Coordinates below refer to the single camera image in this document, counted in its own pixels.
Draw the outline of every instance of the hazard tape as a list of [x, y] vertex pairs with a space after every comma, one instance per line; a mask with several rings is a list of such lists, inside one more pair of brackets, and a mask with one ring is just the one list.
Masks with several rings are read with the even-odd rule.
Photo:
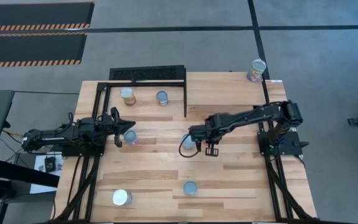
[[0, 62], [2, 67], [48, 66], [48, 65], [79, 65], [81, 60], [41, 60], [26, 62]]
[[46, 35], [88, 35], [86, 32], [67, 32], [67, 33], [46, 33], [46, 34], [0, 34], [0, 37], [35, 37]]
[[9, 25], [0, 26], [4, 30], [50, 30], [50, 29], [85, 29], [89, 24], [42, 24], [42, 25]]

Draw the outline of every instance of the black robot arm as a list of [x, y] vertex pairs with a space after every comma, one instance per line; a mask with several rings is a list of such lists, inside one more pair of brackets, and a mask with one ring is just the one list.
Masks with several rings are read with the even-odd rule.
[[104, 113], [97, 119], [83, 118], [74, 122], [70, 113], [69, 120], [54, 130], [32, 129], [25, 133], [23, 150], [32, 152], [52, 145], [52, 150], [61, 151], [63, 156], [102, 156], [109, 135], [113, 134], [115, 145], [122, 147], [119, 136], [135, 125], [135, 121], [122, 120], [115, 107], [111, 108], [111, 116]]
[[217, 113], [205, 119], [204, 125], [191, 126], [189, 135], [196, 143], [197, 151], [201, 151], [201, 142], [206, 141], [207, 156], [218, 156], [219, 144], [222, 137], [237, 127], [255, 124], [263, 121], [276, 121], [276, 127], [269, 132], [270, 145], [276, 147], [282, 144], [284, 134], [291, 128], [303, 122], [298, 105], [291, 101], [271, 102], [251, 111], [238, 114]]

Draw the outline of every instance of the concrete floor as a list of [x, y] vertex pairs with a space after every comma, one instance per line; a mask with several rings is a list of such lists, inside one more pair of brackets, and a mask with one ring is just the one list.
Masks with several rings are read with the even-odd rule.
[[[47, 0], [0, 0], [47, 2]], [[256, 0], [260, 26], [358, 25], [357, 0]], [[249, 26], [246, 0], [96, 0], [91, 27]], [[271, 79], [284, 81], [305, 122], [299, 132], [318, 216], [358, 223], [358, 30], [261, 32]], [[0, 68], [0, 89], [78, 92], [109, 68], [184, 64], [188, 71], [246, 71], [258, 57], [252, 31], [89, 34], [77, 66]], [[67, 121], [76, 96], [17, 93], [17, 133]], [[17, 143], [5, 138], [10, 145]], [[0, 144], [0, 159], [12, 152]], [[10, 205], [4, 223], [44, 222], [52, 202]]]

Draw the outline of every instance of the wooden table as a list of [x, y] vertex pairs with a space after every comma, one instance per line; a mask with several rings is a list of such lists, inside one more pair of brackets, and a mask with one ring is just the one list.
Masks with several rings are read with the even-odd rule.
[[[83, 82], [75, 119], [91, 116], [96, 85], [97, 81]], [[267, 81], [267, 88], [271, 101], [287, 99], [281, 81]], [[116, 106], [122, 119], [136, 121], [133, 130], [139, 135], [139, 144], [117, 148], [114, 137], [108, 138], [99, 165], [92, 222], [274, 220], [264, 158], [259, 154], [256, 124], [237, 128], [225, 135], [218, 145], [219, 157], [205, 156], [204, 150], [191, 159], [178, 153], [178, 145], [188, 128], [203, 124], [208, 115], [236, 113], [264, 104], [260, 83], [248, 82], [246, 73], [242, 72], [188, 72], [187, 118], [183, 117], [183, 89], [180, 87], [133, 88], [137, 99], [134, 106], [123, 103], [120, 89], [112, 88], [109, 108]], [[155, 95], [160, 90], [168, 93], [167, 106], [156, 102]], [[283, 156], [282, 159], [288, 189], [305, 211], [315, 216], [302, 163], [293, 156]], [[66, 206], [75, 163], [75, 157], [64, 162], [56, 194], [57, 214]], [[72, 195], [76, 192], [80, 170], [81, 163]], [[187, 180], [194, 180], [198, 185], [198, 193], [193, 197], [183, 193], [183, 184]], [[116, 189], [132, 192], [134, 199], [129, 206], [115, 207], [112, 204], [111, 197]], [[87, 196], [86, 192], [80, 218], [85, 215]], [[279, 190], [278, 198], [284, 217], [285, 207]]]

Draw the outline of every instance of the floor mat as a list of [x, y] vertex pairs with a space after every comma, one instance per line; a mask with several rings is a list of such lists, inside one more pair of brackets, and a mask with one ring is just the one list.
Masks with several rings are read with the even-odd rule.
[[78, 65], [87, 33], [0, 34], [0, 67]]
[[93, 8], [94, 2], [0, 4], [0, 30], [87, 28]]

